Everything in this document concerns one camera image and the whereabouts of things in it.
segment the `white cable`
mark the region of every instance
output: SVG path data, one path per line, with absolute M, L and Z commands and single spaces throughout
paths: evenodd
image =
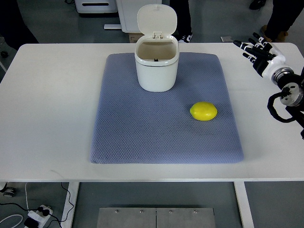
M 13 216 L 20 216 L 21 217 L 21 220 L 20 220 L 20 222 L 17 224 L 17 225 L 19 225 L 21 222 L 22 222 L 22 220 L 23 220 L 23 216 L 22 215 L 10 215 L 10 216 L 8 216 L 8 217 L 6 217 L 5 219 L 2 219 L 1 221 L 0 221 L 0 223 L 1 222 L 3 222 L 4 220 L 7 220 L 8 218 L 10 218 L 10 217 L 13 217 Z
M 2 69 L 4 70 L 5 73 L 7 72 L 6 68 L 4 67 L 4 65 L 1 62 L 0 62 L 0 67 L 2 67 Z
M 29 205 L 28 205 L 28 194 L 27 194 L 27 182 L 25 183 L 25 186 L 24 186 L 24 189 L 25 189 L 25 199 L 27 201 L 27 207 L 28 207 L 28 210 L 29 210 Z

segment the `cable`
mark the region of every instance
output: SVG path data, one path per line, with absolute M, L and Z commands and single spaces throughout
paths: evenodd
M 287 95 L 289 95 L 290 93 L 289 92 L 280 92 L 280 93 L 277 93 L 277 94 L 273 94 L 269 100 L 268 100 L 268 104 L 267 104 L 267 108 L 270 112 L 270 114 L 278 121 L 282 122 L 282 123 L 290 123 L 292 121 L 295 120 L 294 117 L 291 117 L 289 119 L 283 119 L 282 117 L 279 116 L 279 114 L 276 112 L 276 109 L 274 107 L 274 102 L 275 102 L 275 99 L 279 98 L 279 97 L 285 97 Z
M 62 185 L 62 183 L 61 183 L 61 187 L 62 187 L 64 190 L 66 190 L 66 191 L 68 192 L 68 194 L 69 194 L 69 196 L 68 196 L 68 202 L 72 205 L 72 208 L 67 212 L 67 214 L 66 214 L 66 219 L 65 219 L 65 220 L 62 220 L 62 221 L 59 221 L 58 219 L 52 220 L 46 228 L 48 228 L 48 227 L 51 225 L 51 223 L 52 223 L 53 221 L 57 221 L 58 223 L 60 223 L 60 222 L 65 222 L 65 221 L 67 220 L 67 217 L 68 217 L 69 212 L 74 208 L 74 204 L 71 203 L 71 201 L 70 201 L 70 199 L 71 199 L 71 193 L 70 193 L 70 191 L 69 191 L 68 189 L 64 188 L 63 185 Z
M 17 225 L 19 225 L 19 224 L 22 222 L 22 220 L 23 220 L 23 216 L 22 216 L 22 215 L 17 215 L 17 214 L 15 214 L 15 215 L 7 216 L 6 218 L 2 219 L 2 220 L 0 221 L 0 223 L 3 222 L 3 221 L 5 221 L 5 220 L 7 220 L 7 219 L 10 218 L 10 217 L 13 217 L 13 216 L 20 216 L 20 217 L 21 217 L 20 222 L 17 223 L 16 225 L 14 225 L 13 227 L 11 227 L 11 228 L 15 228 Z
M 29 209 L 29 204 L 28 204 L 28 194 L 27 194 L 27 182 L 25 183 L 24 189 L 25 189 L 25 200 L 27 202 L 27 208 Z
M 26 185 L 27 185 L 27 183 L 25 184 L 25 195 L 26 195 L 26 201 L 27 201 L 27 207 L 28 207 L 28 209 L 24 209 L 23 207 L 21 207 L 21 206 L 20 206 L 19 204 L 17 204 L 17 203 L 0 203 L 0 205 L 2 205 L 2 206 L 3 206 L 3 205 L 16 205 L 16 206 L 18 206 L 19 208 L 21 208 L 23 211 L 37 210 L 37 209 L 29 209 Z M 52 221 L 50 222 L 50 224 L 49 224 L 46 228 L 48 228 L 48 227 L 51 225 L 51 223 L 52 223 L 53 221 L 57 221 L 58 224 L 59 224 L 59 226 L 60 226 L 60 228 L 62 228 L 61 225 L 60 225 L 60 223 L 61 223 L 61 222 L 65 222 L 65 221 L 67 220 L 67 217 L 68 217 L 69 212 L 74 208 L 74 204 L 72 204 L 71 201 L 70 201 L 70 199 L 71 199 L 71 192 L 70 192 L 68 189 L 64 188 L 63 185 L 62 185 L 62 183 L 61 183 L 61 187 L 62 187 L 64 190 L 66 190 L 66 191 L 68 192 L 68 194 L 69 194 L 68 202 L 72 205 L 72 208 L 67 212 L 67 214 L 66 214 L 66 219 L 63 220 L 63 221 L 60 221 L 56 216 L 54 216 L 54 215 L 52 215 L 52 214 L 49 214 L 51 217 L 55 218 L 55 220 L 52 220 Z
M 20 207 L 20 208 L 21 208 L 22 210 L 24 210 L 24 211 L 38 210 L 37 208 L 36 208 L 36 209 L 24 209 L 23 207 L 21 207 L 21 206 L 20 206 L 19 204 L 17 204 L 17 203 L 0 203 L 0 205 L 16 205 L 16 206 Z M 52 216 L 52 217 L 54 217 L 54 218 L 56 219 L 55 221 L 58 221 L 60 228 L 62 228 L 61 225 L 60 225 L 59 219 L 58 219 L 56 216 L 52 215 L 52 214 L 49 214 L 49 215 Z

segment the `black pants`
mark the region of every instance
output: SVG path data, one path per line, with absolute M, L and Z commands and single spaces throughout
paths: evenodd
M 38 43 L 23 22 L 17 0 L 0 0 L 0 34 L 16 50 L 23 44 Z
M 287 32 L 304 8 L 304 0 L 273 0 L 271 18 L 265 36 L 275 40 L 281 31 Z
M 188 0 L 170 0 L 170 7 L 172 7 L 177 15 L 177 31 L 179 35 L 188 35 L 192 32 L 191 16 L 189 11 Z

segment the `open lid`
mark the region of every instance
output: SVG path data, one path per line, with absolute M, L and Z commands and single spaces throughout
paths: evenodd
M 153 32 L 162 32 L 163 36 L 173 34 L 176 30 L 177 16 L 170 6 L 161 4 L 146 5 L 137 13 L 139 30 L 151 36 Z

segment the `yellow lemon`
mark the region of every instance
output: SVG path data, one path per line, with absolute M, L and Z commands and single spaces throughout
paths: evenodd
M 196 120 L 212 120 L 218 113 L 216 107 L 209 102 L 197 102 L 190 109 L 190 113 Z

